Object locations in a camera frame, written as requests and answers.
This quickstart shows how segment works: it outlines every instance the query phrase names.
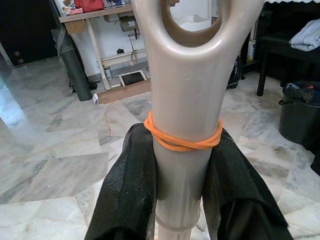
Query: chair leg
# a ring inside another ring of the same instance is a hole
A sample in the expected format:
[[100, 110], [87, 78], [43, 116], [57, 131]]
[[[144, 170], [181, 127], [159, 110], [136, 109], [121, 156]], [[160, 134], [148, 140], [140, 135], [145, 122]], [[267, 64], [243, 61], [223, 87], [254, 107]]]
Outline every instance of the chair leg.
[[256, 93], [257, 96], [261, 97], [264, 94], [265, 82], [266, 82], [266, 67], [267, 67], [267, 57], [268, 57], [268, 49], [265, 48], [263, 52], [263, 58], [260, 69], [260, 77], [259, 77], [259, 85], [258, 91]]

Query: table leg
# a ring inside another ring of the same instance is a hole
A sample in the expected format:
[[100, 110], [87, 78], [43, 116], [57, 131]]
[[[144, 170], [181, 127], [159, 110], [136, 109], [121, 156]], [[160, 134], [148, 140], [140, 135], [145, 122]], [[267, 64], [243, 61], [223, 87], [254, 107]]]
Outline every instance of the table leg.
[[267, 77], [267, 71], [266, 71], [267, 57], [268, 57], [268, 49], [265, 48], [263, 50], [263, 57], [262, 57], [260, 77], [259, 77], [259, 85], [258, 85], [258, 91], [256, 93], [259, 97], [261, 97], [264, 94], [265, 82], [266, 82], [266, 77]]
[[110, 87], [110, 84], [109, 84], [109, 82], [107, 80], [107, 77], [106, 77], [106, 74], [105, 74], [105, 70], [104, 70], [104, 66], [102, 65], [102, 61], [101, 61], [101, 57], [100, 57], [100, 54], [99, 54], [98, 45], [97, 45], [97, 42], [96, 42], [94, 31], [92, 29], [90, 18], [87, 18], [85, 20], [85, 22], [86, 22], [86, 25], [88, 27], [88, 31], [89, 31], [89, 35], [90, 35], [90, 38], [91, 38], [92, 46], [93, 46], [93, 49], [94, 49], [96, 61], [98, 62], [98, 66], [99, 66], [99, 69], [100, 69], [100, 72], [101, 72], [102, 82], [104, 84], [104, 88], [106, 90], [110, 90], [111, 87]]

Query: wooden shelf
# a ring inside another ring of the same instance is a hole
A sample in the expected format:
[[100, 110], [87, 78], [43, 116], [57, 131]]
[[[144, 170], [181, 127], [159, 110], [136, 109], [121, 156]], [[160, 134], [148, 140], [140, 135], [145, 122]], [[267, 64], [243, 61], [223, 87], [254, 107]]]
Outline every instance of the wooden shelf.
[[65, 14], [62, 14], [61, 17], [59, 17], [59, 20], [60, 20], [60, 23], [67, 23], [67, 22], [72, 22], [72, 21], [77, 21], [82, 19], [95, 18], [95, 17], [106, 16], [111, 14], [127, 13], [132, 11], [133, 11], [133, 8], [131, 4], [126, 4], [122, 6], [105, 8], [100, 11], [92, 11], [92, 12], [80, 13], [75, 15], [67, 16]]

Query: wooden board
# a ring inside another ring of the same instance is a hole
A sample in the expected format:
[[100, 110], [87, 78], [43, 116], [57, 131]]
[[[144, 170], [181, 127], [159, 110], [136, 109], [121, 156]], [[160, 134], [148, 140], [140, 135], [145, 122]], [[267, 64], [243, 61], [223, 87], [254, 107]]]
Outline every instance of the wooden board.
[[98, 93], [99, 104], [108, 104], [151, 91], [150, 79]]
[[85, 20], [68, 21], [64, 25], [70, 35], [83, 33], [86, 29]]
[[126, 5], [117, 6], [117, 7], [105, 8], [100, 11], [92, 11], [92, 12], [80, 13], [75, 15], [67, 16], [62, 14], [61, 17], [59, 17], [59, 20], [60, 20], [60, 23], [67, 23], [67, 22], [72, 22], [76, 20], [89, 19], [89, 18], [95, 18], [95, 17], [106, 16], [111, 14], [120, 14], [120, 13], [132, 12], [132, 11], [133, 11], [133, 8], [131, 4], [126, 4]]

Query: folded towel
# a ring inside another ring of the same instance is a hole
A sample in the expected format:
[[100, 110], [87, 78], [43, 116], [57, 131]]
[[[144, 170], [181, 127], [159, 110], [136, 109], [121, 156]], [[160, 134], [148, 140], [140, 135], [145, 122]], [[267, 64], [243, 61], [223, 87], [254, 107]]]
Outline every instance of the folded towel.
[[290, 41], [291, 47], [305, 52], [320, 46], [320, 19], [308, 22]]

